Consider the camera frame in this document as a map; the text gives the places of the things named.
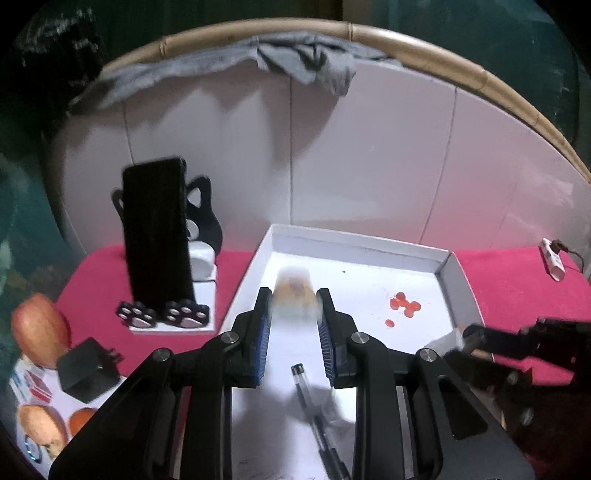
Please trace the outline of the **black cat phone stand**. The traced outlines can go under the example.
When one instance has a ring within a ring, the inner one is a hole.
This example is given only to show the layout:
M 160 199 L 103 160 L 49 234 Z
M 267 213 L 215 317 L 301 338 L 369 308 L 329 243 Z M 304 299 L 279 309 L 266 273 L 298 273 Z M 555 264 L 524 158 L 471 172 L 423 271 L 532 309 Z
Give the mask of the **black cat phone stand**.
M 112 200 L 122 220 L 131 290 L 117 317 L 130 329 L 198 329 L 211 307 L 195 299 L 189 242 L 201 241 L 218 254 L 223 234 L 212 209 L 211 179 L 146 180 L 125 174 Z

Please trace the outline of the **clear black pen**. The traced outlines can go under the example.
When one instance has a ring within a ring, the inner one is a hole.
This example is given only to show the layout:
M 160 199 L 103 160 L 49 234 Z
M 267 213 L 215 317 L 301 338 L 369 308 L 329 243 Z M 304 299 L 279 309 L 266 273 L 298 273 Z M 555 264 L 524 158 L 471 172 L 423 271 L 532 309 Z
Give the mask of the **clear black pen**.
M 351 478 L 349 469 L 342 462 L 335 442 L 327 430 L 327 422 L 322 415 L 322 410 L 312 402 L 310 384 L 308 384 L 307 373 L 304 365 L 298 363 L 290 367 L 291 375 L 294 379 L 295 389 L 297 390 L 297 399 L 303 410 L 304 417 L 311 426 L 315 442 L 318 445 L 318 455 L 320 455 L 322 464 L 325 467 L 325 473 L 331 480 L 346 480 Z

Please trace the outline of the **black power adapter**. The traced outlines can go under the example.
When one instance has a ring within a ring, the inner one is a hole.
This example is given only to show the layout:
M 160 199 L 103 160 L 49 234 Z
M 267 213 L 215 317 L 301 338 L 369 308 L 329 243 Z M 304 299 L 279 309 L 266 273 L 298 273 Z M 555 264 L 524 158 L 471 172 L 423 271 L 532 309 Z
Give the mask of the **black power adapter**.
M 122 355 L 89 337 L 57 360 L 61 390 L 85 404 L 115 387 Z

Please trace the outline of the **white earbud case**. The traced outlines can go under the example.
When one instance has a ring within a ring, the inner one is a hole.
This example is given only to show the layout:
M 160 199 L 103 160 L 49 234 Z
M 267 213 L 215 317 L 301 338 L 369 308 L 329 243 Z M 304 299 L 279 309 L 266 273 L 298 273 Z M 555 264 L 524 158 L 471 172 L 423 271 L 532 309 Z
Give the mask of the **white earbud case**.
M 202 241 L 188 243 L 189 264 L 193 282 L 211 280 L 215 273 L 214 249 Z

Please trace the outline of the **white shallow cardboard tray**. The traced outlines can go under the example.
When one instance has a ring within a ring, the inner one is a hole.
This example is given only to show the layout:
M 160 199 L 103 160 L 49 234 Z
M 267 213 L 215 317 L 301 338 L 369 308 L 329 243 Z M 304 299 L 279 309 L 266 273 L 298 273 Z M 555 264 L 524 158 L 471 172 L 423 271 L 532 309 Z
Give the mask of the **white shallow cardboard tray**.
M 276 224 L 190 374 L 184 479 L 530 479 L 448 365 L 482 320 L 457 257 Z

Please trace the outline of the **black smartphone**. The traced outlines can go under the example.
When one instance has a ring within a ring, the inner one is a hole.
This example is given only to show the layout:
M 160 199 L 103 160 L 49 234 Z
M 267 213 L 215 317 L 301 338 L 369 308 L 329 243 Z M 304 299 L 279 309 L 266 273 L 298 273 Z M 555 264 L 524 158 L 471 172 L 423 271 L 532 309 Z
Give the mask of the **black smartphone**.
M 172 302 L 192 300 L 183 159 L 123 170 L 122 227 L 133 300 L 159 315 Z

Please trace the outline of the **orange tangerine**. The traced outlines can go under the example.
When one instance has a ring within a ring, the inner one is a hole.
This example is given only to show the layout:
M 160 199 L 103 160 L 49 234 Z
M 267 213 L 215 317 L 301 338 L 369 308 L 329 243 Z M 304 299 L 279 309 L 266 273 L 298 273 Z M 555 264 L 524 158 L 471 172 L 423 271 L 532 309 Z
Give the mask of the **orange tangerine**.
M 85 407 L 76 410 L 68 420 L 71 436 L 75 436 L 96 412 L 95 408 Z

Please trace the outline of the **grey cloth on chair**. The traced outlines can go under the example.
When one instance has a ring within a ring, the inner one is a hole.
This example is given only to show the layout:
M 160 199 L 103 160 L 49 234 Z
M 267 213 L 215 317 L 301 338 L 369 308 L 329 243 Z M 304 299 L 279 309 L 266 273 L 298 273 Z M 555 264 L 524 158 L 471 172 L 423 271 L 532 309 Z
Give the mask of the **grey cloth on chair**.
M 104 109 L 164 80 L 221 73 L 245 62 L 263 72 L 287 75 L 304 86 L 321 85 L 335 97 L 344 97 L 359 61 L 402 65 L 379 49 L 349 40 L 310 31 L 270 33 L 154 63 L 120 67 L 100 75 L 80 103 L 88 110 Z

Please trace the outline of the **red apple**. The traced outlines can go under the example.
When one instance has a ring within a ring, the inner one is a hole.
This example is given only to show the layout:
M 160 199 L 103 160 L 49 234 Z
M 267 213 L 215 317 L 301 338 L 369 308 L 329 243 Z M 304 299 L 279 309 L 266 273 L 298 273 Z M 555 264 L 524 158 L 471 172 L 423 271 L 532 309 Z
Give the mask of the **red apple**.
M 21 352 L 34 364 L 52 370 L 68 353 L 70 332 L 54 303 L 35 293 L 11 314 L 11 331 Z

